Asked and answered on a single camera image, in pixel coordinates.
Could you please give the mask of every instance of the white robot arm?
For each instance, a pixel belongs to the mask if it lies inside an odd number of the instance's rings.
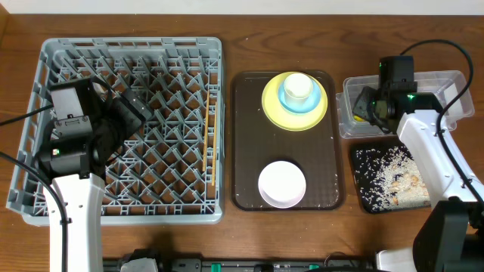
[[[94,174],[84,179],[74,174],[55,178],[51,186],[60,200],[66,203],[67,217],[70,219],[67,232],[67,271],[102,271],[101,204],[104,180]],[[61,215],[51,194],[46,193],[45,198],[50,213],[50,271],[61,272]]]
[[[476,198],[464,186],[464,183],[445,153],[442,143],[436,136],[438,113],[435,110],[415,110],[415,113],[404,114],[397,129],[400,141],[408,148],[417,164],[423,182],[429,191],[432,208],[441,200],[456,196],[463,202],[475,202]],[[445,128],[445,117],[442,128]],[[470,169],[460,150],[448,131],[444,133],[453,157],[458,165],[472,178],[472,185],[478,194],[484,197],[484,185]],[[412,247],[383,250],[377,254],[377,268],[392,272],[417,272]]]

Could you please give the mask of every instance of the clear plastic container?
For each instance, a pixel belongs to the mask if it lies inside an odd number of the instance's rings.
[[[443,107],[466,85],[464,74],[460,71],[420,72],[414,74],[418,82],[418,92],[432,92]],[[336,95],[338,121],[342,138],[379,137],[385,134],[369,122],[359,122],[352,114],[356,98],[363,87],[378,88],[378,76],[359,76],[345,79],[343,93]],[[457,120],[474,115],[474,105],[467,91],[445,114],[449,130],[457,128]]]

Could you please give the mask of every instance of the plastic tray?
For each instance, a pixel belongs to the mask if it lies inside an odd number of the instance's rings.
[[[466,85],[464,74],[459,71],[420,72],[414,74],[419,92],[433,92],[444,107]],[[378,88],[378,76],[359,76],[345,79],[343,93],[337,94],[338,120],[342,138],[384,136],[377,127],[353,118],[352,108],[363,87]],[[457,128],[456,121],[474,115],[474,105],[467,91],[446,113],[449,130]]]
[[[318,80],[327,94],[323,119],[305,131],[287,131],[274,125],[262,109],[262,92],[281,72],[244,72],[231,83],[232,183],[231,199],[244,211],[327,211],[345,200],[343,160],[337,132],[333,79],[322,71],[301,71]],[[271,162],[285,160],[297,165],[306,178],[306,192],[289,209],[270,206],[260,195],[260,172]]]
[[[225,89],[220,40],[210,37],[49,39],[40,52],[27,111],[50,104],[48,89],[55,82],[94,75],[102,77],[115,91],[131,88],[155,112],[139,132],[125,141],[126,154],[106,168],[101,224],[218,222],[222,217],[225,158]],[[207,95],[210,97],[209,144],[206,168],[202,169]],[[32,165],[41,131],[54,117],[52,110],[26,119],[17,159]],[[42,186],[17,166],[7,207],[19,212],[28,224],[48,225]]]

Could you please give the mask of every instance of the brown tray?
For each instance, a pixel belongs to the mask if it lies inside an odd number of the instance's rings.
[[[231,199],[244,211],[331,210],[344,201],[337,109],[333,79],[321,71],[303,71],[324,87],[328,108],[324,118],[306,131],[286,131],[264,114],[262,91],[281,72],[245,72],[232,82],[233,176]],[[298,165],[306,177],[306,194],[290,209],[277,209],[260,196],[260,172],[271,162]]]

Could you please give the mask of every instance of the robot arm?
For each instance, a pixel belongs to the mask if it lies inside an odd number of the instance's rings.
[[[93,83],[107,89],[105,101]],[[153,113],[130,89],[113,97],[110,86],[96,77],[54,85],[51,96],[57,120],[45,129],[36,163],[65,203],[67,271],[102,271],[101,205],[106,164]],[[53,128],[57,139],[51,139]],[[61,272],[61,215],[50,193],[45,197],[50,221],[50,271]]]
[[[461,177],[436,136],[437,116],[438,113],[435,110],[415,110],[411,114],[404,113],[397,129],[397,135],[414,157],[418,171],[429,191],[432,207],[435,207],[438,201],[448,200],[453,196],[463,202],[475,202],[476,198],[464,186]],[[445,124],[444,117],[442,119],[443,128],[445,128]],[[458,164],[466,173],[470,173],[474,188],[481,196],[484,196],[484,186],[471,171],[450,133],[446,132],[444,138]]]
[[[413,247],[379,252],[377,266],[393,272],[482,271],[484,213],[478,198],[484,196],[484,186],[447,131],[445,110],[436,96],[417,92],[413,58],[385,57],[380,61],[379,89],[364,87],[352,111],[383,132],[399,136],[417,164],[433,210]],[[441,123],[436,124],[439,116]],[[439,125],[442,139],[437,133]],[[462,177],[469,177],[469,183]],[[476,234],[467,235],[469,224],[478,230]]]

